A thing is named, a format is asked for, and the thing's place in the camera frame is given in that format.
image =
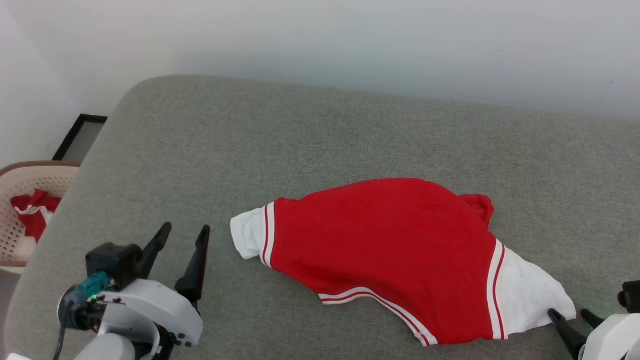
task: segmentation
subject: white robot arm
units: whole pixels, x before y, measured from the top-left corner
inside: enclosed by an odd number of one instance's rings
[[[198,345],[202,334],[198,301],[210,230],[203,227],[176,291],[147,279],[170,231],[170,223],[163,225],[145,250],[106,243],[86,255],[87,280],[67,290],[58,306],[61,330],[54,360],[60,356],[67,328],[97,333],[76,360],[167,360],[174,346]],[[11,354],[7,360],[25,359]]]
[[[556,310],[549,310],[574,360],[640,360],[640,281],[625,282],[618,302],[629,314],[611,315],[603,320],[587,309],[580,312],[594,328],[588,337],[569,326]]]

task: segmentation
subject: beige basket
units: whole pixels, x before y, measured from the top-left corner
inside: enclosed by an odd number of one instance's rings
[[[11,198],[31,195],[35,189],[63,197],[79,167],[79,163],[67,161],[34,161],[0,170],[0,269],[21,274],[35,248],[33,238],[24,237],[24,226],[11,207]]]

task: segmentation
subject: white wall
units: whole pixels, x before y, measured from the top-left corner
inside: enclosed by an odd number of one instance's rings
[[[2,0],[80,110],[214,74],[640,119],[638,0]]]
[[[79,112],[0,4],[0,168],[51,160]]]

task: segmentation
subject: white sleeve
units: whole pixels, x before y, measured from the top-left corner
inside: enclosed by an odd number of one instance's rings
[[[264,248],[264,208],[242,213],[231,219],[231,237],[243,259],[260,255]]]
[[[562,285],[546,271],[509,249],[504,255],[496,290],[505,339],[508,334],[552,323],[547,314],[552,308],[567,320],[576,317],[573,301]]]

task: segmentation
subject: gray table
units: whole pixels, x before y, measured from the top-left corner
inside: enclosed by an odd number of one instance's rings
[[[640,122],[196,76],[146,81],[108,120],[26,270],[11,351],[51,357],[59,296],[105,241],[173,234],[152,279],[173,286],[212,229],[201,344],[173,359],[568,359],[552,327],[507,341],[423,348],[373,300],[324,307],[296,281],[244,261],[229,220],[280,196],[420,177],[485,193],[491,230],[608,316],[640,277]],[[63,355],[90,334],[70,332]]]

